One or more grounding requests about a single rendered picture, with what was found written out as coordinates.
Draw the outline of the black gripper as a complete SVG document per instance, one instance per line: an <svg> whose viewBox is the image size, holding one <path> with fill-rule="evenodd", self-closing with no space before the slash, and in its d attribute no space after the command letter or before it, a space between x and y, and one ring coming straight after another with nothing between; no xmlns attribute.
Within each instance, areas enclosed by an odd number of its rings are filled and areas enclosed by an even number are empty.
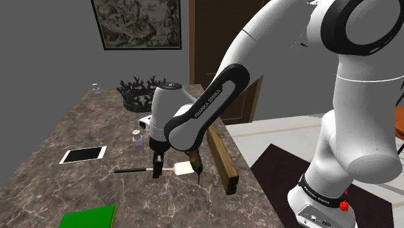
<svg viewBox="0 0 404 228"><path fill-rule="evenodd" d="M150 137L149 147L153 150L153 176L159 178L163 171L164 153L170 149L170 143L167 141L158 141Z"/></svg>

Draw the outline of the brown wooden plank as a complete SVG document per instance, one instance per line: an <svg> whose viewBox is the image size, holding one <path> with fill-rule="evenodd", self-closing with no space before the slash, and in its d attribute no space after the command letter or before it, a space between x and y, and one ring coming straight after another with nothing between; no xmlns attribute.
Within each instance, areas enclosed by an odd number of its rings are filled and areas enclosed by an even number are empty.
<svg viewBox="0 0 404 228"><path fill-rule="evenodd" d="M207 142L226 195L235 194L239 175L218 130L213 124L207 130Z"/></svg>

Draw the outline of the black coral shaped bowl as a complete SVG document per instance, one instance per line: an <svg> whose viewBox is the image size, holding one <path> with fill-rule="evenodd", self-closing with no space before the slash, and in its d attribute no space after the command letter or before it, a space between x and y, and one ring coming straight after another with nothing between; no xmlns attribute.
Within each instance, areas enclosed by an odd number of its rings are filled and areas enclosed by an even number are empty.
<svg viewBox="0 0 404 228"><path fill-rule="evenodd" d="M151 76L146 85L140 78L136 76L133 78L134 82L125 83L121 80L120 87L117 88L123 98L123 105L128 111L135 113L150 112L154 92L159 85L166 82L166 78L156 80L155 75Z"/></svg>

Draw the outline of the white tablet with black screen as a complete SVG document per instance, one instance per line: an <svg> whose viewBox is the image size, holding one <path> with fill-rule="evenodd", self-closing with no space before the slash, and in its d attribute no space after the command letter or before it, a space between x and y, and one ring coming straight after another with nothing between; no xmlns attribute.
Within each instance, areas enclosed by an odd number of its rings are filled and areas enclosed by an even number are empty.
<svg viewBox="0 0 404 228"><path fill-rule="evenodd" d="M60 161L60 164L77 163L81 161L91 161L102 159L106 152L107 146L97 146L92 148L80 148L66 151Z"/></svg>

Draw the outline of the green book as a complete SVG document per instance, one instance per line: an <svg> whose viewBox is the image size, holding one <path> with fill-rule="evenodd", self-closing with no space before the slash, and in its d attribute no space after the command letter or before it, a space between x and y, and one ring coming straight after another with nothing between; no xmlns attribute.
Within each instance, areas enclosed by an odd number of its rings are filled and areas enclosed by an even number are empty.
<svg viewBox="0 0 404 228"><path fill-rule="evenodd" d="M65 214L58 228L112 228L116 207L109 205Z"/></svg>

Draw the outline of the dark robot stand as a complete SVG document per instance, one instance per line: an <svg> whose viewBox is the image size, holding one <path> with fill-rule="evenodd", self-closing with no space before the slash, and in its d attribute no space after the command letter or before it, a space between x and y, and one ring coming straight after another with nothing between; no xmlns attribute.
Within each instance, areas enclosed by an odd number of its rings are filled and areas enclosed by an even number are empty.
<svg viewBox="0 0 404 228"><path fill-rule="evenodd" d="M287 202L309 162L270 144L251 170L285 228L301 226ZM394 228L392 204L357 185L348 187L348 204L359 228Z"/></svg>

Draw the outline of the brown wooden door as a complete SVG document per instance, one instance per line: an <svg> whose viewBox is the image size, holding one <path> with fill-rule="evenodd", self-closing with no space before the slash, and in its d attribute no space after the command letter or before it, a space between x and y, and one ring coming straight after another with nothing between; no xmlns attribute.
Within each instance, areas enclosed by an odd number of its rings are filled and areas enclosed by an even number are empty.
<svg viewBox="0 0 404 228"><path fill-rule="evenodd" d="M206 89L229 45L270 0L188 0L189 83ZM263 76L250 85L220 118L225 125L252 122Z"/></svg>

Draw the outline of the orange round object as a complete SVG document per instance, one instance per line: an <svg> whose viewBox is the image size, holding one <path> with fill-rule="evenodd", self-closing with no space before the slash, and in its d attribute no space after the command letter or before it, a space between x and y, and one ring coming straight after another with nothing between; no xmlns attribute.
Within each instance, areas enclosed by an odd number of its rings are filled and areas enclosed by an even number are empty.
<svg viewBox="0 0 404 228"><path fill-rule="evenodd" d="M395 134L404 141L404 107L395 108Z"/></svg>

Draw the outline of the black handled white spatula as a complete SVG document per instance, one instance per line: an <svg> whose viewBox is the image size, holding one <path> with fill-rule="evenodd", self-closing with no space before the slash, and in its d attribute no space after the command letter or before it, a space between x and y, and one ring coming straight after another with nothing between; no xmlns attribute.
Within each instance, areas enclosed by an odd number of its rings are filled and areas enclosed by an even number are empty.
<svg viewBox="0 0 404 228"><path fill-rule="evenodd" d="M145 172L145 171L152 171L153 168L129 168L129 169L120 169L114 170L115 174L118 173L129 173L129 172ZM162 172L164 171L173 171L175 175L181 176L185 174L191 174L194 172L190 161L183 161L179 163L175 163L171 168L162 168Z"/></svg>

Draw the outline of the dark framed wall picture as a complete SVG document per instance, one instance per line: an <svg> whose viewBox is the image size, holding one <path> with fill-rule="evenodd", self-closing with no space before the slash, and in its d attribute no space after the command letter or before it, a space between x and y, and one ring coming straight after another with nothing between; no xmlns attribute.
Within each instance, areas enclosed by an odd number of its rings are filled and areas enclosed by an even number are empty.
<svg viewBox="0 0 404 228"><path fill-rule="evenodd" d="M91 0L106 51L180 50L181 0Z"/></svg>

